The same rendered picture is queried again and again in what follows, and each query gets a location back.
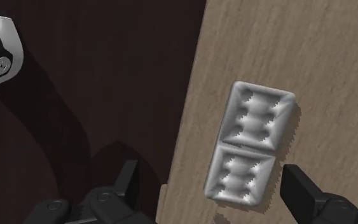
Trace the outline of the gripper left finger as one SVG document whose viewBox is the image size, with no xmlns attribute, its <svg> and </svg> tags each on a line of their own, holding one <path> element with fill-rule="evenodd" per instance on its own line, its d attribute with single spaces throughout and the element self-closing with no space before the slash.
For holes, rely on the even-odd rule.
<svg viewBox="0 0 358 224">
<path fill-rule="evenodd" d="M 94 188 L 74 206 L 65 199 L 45 200 L 34 206 L 24 224 L 154 224 L 134 211 L 138 193 L 139 164 L 127 160 L 113 186 Z"/>
</svg>

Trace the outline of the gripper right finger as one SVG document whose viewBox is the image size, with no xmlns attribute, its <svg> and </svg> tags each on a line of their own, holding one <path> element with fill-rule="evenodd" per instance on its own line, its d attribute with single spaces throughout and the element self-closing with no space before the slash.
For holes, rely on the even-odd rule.
<svg viewBox="0 0 358 224">
<path fill-rule="evenodd" d="M 323 192 L 295 164 L 283 166 L 280 197 L 297 224 L 358 224 L 358 208 L 353 203 Z"/>
</svg>

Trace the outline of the grey two-compartment tray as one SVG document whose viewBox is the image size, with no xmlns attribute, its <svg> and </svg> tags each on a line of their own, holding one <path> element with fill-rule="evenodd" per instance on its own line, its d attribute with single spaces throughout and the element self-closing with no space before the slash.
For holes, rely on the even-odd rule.
<svg viewBox="0 0 358 224">
<path fill-rule="evenodd" d="M 295 102 L 292 92 L 232 84 L 204 184 L 207 198 L 260 204 Z"/>
</svg>

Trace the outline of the dark robot stand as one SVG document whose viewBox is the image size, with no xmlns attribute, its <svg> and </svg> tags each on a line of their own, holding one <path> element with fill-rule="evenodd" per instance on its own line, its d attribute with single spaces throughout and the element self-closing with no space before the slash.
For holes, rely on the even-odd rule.
<svg viewBox="0 0 358 224">
<path fill-rule="evenodd" d="M 169 177 L 206 0 L 0 0 L 27 47 L 0 85 L 0 224 L 83 200 L 136 159 L 154 218 Z"/>
</svg>

